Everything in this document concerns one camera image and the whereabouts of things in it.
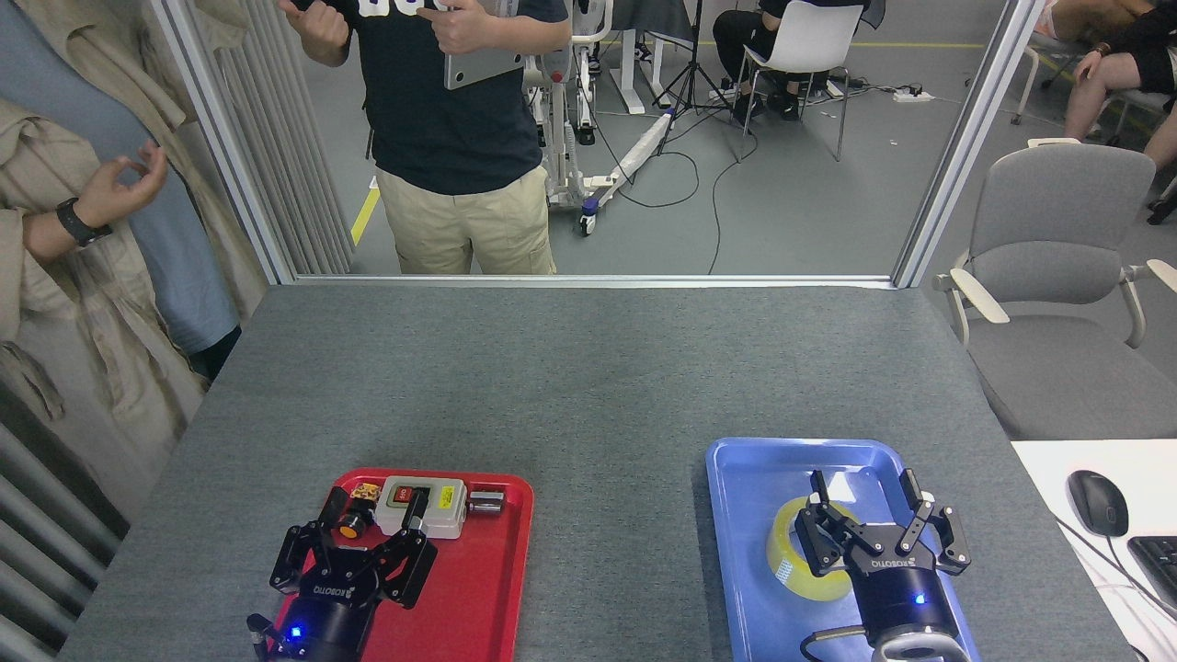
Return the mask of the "person's hand with wristwatch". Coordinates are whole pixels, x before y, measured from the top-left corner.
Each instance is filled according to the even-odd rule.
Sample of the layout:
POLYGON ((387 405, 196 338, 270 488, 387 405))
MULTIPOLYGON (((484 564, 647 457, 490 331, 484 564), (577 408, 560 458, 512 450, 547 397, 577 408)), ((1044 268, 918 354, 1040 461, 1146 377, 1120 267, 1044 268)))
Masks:
POLYGON ((92 229, 120 221, 154 201, 167 179, 166 151, 147 140, 138 150, 139 163, 129 155, 104 163, 84 185, 73 210, 92 229))

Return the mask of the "standing person's left hand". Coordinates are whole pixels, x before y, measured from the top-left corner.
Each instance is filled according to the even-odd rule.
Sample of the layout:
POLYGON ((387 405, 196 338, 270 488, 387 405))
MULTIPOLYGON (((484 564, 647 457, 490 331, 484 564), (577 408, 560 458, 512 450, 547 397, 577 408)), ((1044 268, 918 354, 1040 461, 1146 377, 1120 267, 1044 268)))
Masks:
POLYGON ((441 1, 435 8, 423 6, 423 16, 433 29, 441 53, 468 54, 472 51, 497 49, 497 16, 491 16, 479 1, 441 1))

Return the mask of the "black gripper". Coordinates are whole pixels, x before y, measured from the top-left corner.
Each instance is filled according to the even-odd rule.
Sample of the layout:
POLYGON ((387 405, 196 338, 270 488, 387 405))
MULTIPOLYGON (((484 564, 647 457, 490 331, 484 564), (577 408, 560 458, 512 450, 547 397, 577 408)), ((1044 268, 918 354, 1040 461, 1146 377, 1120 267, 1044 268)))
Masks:
POLYGON ((270 585, 298 594, 277 627, 275 658, 358 661, 378 600, 415 608, 438 552, 423 531, 428 495, 412 490, 399 531, 371 552, 332 552, 331 531, 350 502, 343 486, 332 486, 318 519, 287 529, 270 585), (307 554, 315 563, 305 571, 307 554))
POLYGON ((957 511, 937 507, 935 497, 920 490, 913 470, 905 469, 899 482, 913 514, 902 535, 865 532, 853 516, 837 510, 827 498, 827 482, 820 470, 811 474, 812 494, 794 517, 794 532, 814 576, 827 575, 850 554, 851 584, 869 641, 925 629, 949 633, 949 602, 936 567, 959 576, 971 565, 957 511), (939 538, 937 557, 920 541, 929 523, 939 538))

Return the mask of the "standing person's right hand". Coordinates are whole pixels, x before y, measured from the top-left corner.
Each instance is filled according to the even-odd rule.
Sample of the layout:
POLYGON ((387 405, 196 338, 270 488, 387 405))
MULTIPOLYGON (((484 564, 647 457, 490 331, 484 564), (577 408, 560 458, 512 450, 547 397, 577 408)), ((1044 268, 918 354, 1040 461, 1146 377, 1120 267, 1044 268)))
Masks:
POLYGON ((312 62, 335 68, 348 61, 352 29, 339 11, 322 1, 312 1, 305 11, 293 1, 278 1, 277 6, 295 29, 302 53, 312 62))

